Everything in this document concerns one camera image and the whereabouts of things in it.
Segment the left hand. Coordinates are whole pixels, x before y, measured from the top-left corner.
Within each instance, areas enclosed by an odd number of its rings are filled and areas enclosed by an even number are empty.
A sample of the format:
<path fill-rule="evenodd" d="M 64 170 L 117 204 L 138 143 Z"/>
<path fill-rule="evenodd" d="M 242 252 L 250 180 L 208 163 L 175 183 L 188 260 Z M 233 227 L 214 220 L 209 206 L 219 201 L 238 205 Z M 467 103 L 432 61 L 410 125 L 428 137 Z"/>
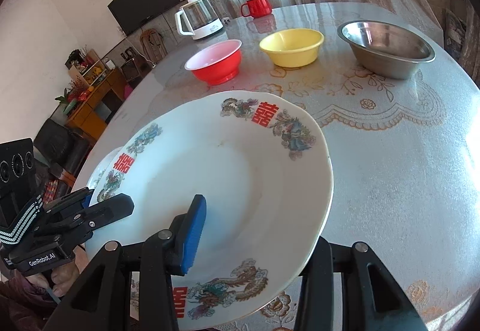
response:
<path fill-rule="evenodd" d="M 43 274 L 28 276 L 26 279 L 32 285 L 45 290 L 51 289 L 55 297 L 62 298 L 73 286 L 79 275 L 79 268 L 76 263 L 72 261 L 55 268 L 50 275 L 51 281 Z"/>

